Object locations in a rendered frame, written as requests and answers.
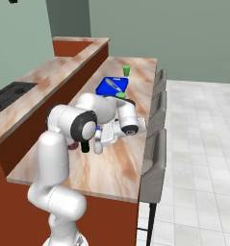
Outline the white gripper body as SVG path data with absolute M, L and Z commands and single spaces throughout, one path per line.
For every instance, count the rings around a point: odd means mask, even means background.
M 102 128 L 101 142 L 103 145 L 114 144 L 118 139 L 119 121 L 116 118 L 104 124 Z

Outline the red-brown raised counter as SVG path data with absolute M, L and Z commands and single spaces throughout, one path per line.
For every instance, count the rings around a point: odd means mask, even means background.
M 69 103 L 109 57 L 106 37 L 54 37 L 53 48 L 54 58 L 18 79 L 36 86 L 0 112 L 0 246 L 40 246 L 47 237 L 47 213 L 7 176 L 44 132 L 48 107 Z

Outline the red-brown dining counter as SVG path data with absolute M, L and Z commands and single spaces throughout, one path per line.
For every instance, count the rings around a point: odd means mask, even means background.
M 157 61 L 150 58 L 107 58 L 80 90 L 94 92 L 106 76 L 121 77 L 131 67 L 128 98 L 136 102 L 137 115 L 149 116 Z M 81 191 L 88 208 L 77 222 L 89 246 L 136 246 L 138 198 L 146 134 L 126 136 L 102 154 L 69 153 L 70 176 L 64 185 Z

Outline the white bottle with blue cap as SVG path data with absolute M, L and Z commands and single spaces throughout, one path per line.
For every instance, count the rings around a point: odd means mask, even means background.
M 94 153 L 97 155 L 100 155 L 103 152 L 103 145 L 101 142 L 101 128 L 99 126 L 96 127 L 96 132 L 94 135 L 94 141 L 93 141 L 93 149 Z

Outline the silver knife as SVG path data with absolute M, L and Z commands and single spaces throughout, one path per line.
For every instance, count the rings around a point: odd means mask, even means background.
M 118 87 L 112 80 L 106 78 L 106 79 L 105 79 L 105 83 L 106 83 L 108 86 L 114 88 L 115 90 L 117 90 L 117 91 L 119 91 L 119 92 L 122 92 L 122 90 L 120 89 L 120 87 Z

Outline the blue tray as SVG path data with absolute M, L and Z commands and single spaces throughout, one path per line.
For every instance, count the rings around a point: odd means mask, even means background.
M 97 95 L 115 96 L 119 92 L 105 83 L 106 78 L 112 80 L 118 87 L 120 87 L 122 92 L 124 92 L 128 86 L 128 79 L 125 77 L 104 77 L 95 89 L 95 93 Z

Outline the grey bar stool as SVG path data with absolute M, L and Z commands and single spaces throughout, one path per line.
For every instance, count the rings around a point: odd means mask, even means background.
M 166 172 L 166 130 L 146 139 L 141 170 L 140 201 L 149 205 L 146 246 L 150 246 L 156 207 L 161 201 Z
M 165 127 L 166 120 L 166 91 L 160 92 L 151 101 L 148 119 L 147 136 L 152 136 Z
M 152 97 L 161 93 L 166 89 L 166 69 L 161 69 L 154 79 L 154 87 Z

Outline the black hob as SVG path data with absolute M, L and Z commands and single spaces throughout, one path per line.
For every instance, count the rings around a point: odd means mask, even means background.
M 37 83 L 12 82 L 0 89 L 0 112 L 36 85 Z

